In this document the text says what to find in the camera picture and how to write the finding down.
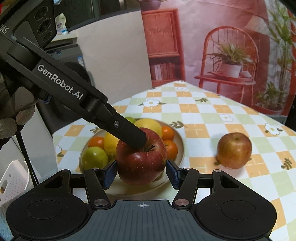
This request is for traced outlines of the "gloved left hand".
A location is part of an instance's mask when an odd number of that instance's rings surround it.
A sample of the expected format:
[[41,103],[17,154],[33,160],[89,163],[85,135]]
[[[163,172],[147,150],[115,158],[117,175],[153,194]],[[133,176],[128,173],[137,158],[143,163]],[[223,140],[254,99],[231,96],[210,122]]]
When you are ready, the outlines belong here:
[[37,98],[1,73],[1,146],[21,132],[35,112]]

